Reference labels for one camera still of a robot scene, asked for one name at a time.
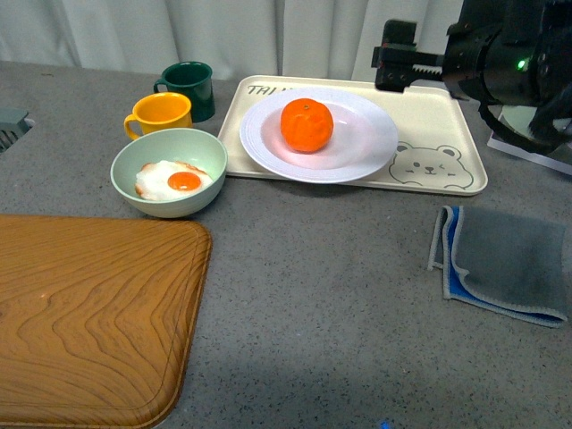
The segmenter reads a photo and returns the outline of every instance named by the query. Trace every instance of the mug handle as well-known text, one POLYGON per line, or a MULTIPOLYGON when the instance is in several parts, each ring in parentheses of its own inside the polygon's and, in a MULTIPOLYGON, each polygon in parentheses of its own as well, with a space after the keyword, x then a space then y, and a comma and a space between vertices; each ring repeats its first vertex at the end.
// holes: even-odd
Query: mug handle
POLYGON ((123 128, 125 129, 127 135, 131 138, 131 140, 137 140, 139 137, 141 137, 140 135, 136 134, 135 131, 133 131, 133 129, 130 126, 131 122, 136 122, 136 121, 137 119, 135 118, 134 114, 128 115, 123 121, 123 128))
POLYGON ((153 85, 153 92, 155 92, 155 93, 160 92, 160 91, 159 91, 159 85, 165 85, 165 86, 167 86, 167 82, 165 82, 165 81, 163 80, 163 78, 158 79, 157 82, 155 82, 155 85, 153 85))

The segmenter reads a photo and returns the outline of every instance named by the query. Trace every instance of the tray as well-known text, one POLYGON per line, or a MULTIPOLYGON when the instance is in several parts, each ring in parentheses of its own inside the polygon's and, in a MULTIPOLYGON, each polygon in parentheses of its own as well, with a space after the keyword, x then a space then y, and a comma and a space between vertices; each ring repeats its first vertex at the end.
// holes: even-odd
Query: tray
POLYGON ((208 231, 32 215, 0 229, 0 426, 159 424, 181 393, 208 231))
POLYGON ((475 195, 486 187, 487 174, 465 117, 446 90, 409 87, 400 94, 379 91, 368 82, 262 75, 239 84, 218 135, 229 154, 229 176, 288 180, 248 156, 240 142, 240 123, 264 97, 304 87, 336 88, 367 98, 384 109, 398 128, 400 143, 392 160, 378 172, 343 184, 460 196, 475 195))

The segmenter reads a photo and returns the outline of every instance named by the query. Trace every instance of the bowl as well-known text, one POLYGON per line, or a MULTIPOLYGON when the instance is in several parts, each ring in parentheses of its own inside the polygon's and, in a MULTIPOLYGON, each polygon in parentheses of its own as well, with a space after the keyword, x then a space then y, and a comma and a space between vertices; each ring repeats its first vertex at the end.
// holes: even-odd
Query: bowl
POLYGON ((111 166, 111 182, 125 200, 141 212, 162 218, 192 215, 208 206, 223 187, 228 153, 221 140, 191 128, 170 128, 145 134, 117 154, 111 166), (213 183, 187 197, 149 201, 135 191, 141 167, 161 160, 182 161, 204 170, 213 183))

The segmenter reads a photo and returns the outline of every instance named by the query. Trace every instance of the towel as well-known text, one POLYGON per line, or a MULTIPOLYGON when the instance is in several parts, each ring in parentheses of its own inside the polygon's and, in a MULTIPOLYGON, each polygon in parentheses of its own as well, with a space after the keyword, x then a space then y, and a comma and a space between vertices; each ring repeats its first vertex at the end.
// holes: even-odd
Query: towel
POLYGON ((443 296, 542 326, 565 323, 564 226, 515 214, 444 206, 429 270, 443 270, 443 296))

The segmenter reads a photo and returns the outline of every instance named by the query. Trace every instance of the egg yolk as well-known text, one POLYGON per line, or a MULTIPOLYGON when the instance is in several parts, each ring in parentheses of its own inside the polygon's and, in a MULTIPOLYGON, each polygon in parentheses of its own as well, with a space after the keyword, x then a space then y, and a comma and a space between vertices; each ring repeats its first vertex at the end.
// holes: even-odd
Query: egg yolk
POLYGON ((167 184, 175 190, 193 190, 200 186, 200 177, 193 172, 176 172, 167 184))

